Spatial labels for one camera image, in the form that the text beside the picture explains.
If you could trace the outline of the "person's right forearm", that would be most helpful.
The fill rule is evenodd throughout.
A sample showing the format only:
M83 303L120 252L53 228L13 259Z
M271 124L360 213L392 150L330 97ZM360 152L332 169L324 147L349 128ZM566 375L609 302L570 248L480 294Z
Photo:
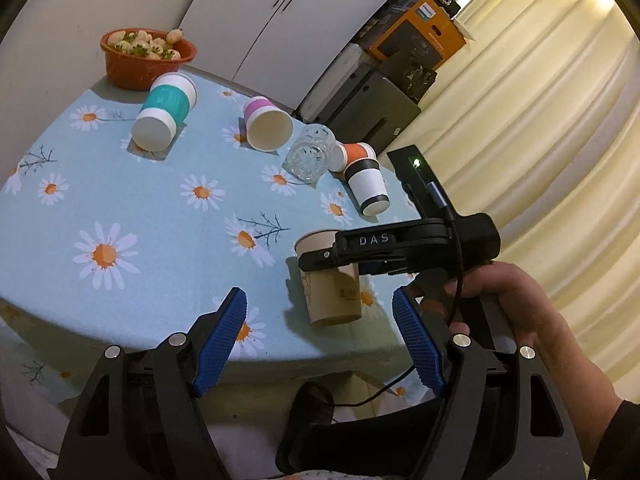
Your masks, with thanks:
M639 405L623 400L582 352L562 315L537 330L538 352L570 415L593 477L613 479L638 464Z

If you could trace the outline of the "person's right hand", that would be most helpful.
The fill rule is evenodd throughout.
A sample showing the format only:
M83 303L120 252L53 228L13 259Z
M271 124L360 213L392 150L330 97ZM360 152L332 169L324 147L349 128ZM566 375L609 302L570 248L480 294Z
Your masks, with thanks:
M491 262L463 274L462 298L494 296L518 344L534 349L562 334L566 323L541 286L512 263Z

